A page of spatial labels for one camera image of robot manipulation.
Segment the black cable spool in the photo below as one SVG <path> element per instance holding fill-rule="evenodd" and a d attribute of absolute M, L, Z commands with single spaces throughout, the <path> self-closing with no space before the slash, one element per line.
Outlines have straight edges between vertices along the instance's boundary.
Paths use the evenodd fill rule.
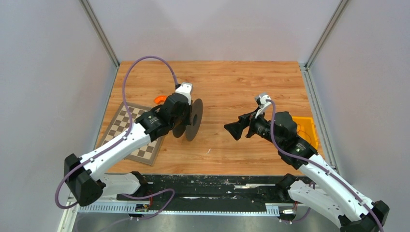
<path fill-rule="evenodd" d="M 203 117 L 203 101 L 196 99 L 191 106 L 191 111 L 187 122 L 181 122 L 173 128 L 172 133 L 175 138 L 181 137 L 185 134 L 187 141 L 192 141 L 196 137 Z"/>

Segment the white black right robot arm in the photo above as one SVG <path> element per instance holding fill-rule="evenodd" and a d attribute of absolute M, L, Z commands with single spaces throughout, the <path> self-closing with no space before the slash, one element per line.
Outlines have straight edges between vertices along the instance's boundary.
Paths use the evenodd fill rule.
<path fill-rule="evenodd" d="M 273 143 L 288 165 L 303 173 L 319 186 L 311 189 L 291 174 L 285 175 L 276 188 L 279 200 L 305 204 L 333 222 L 342 232 L 381 232 L 389 206 L 373 201 L 345 181 L 318 154 L 317 149 L 297 134 L 297 124 L 288 112 L 275 113 L 273 120 L 251 112 L 224 128 L 235 140 L 248 128 L 247 138 L 257 134 Z"/>

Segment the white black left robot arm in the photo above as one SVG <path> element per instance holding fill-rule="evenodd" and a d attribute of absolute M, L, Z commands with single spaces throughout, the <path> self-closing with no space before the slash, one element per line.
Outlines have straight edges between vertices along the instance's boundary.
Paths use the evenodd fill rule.
<path fill-rule="evenodd" d="M 175 92 L 163 104 L 142 113 L 124 132 L 96 150 L 80 157 L 75 154 L 67 156 L 62 183 L 68 186 L 76 204 L 87 206 L 97 201 L 107 186 L 101 177 L 108 169 L 174 128 L 189 125 L 191 111 L 190 94 Z"/>

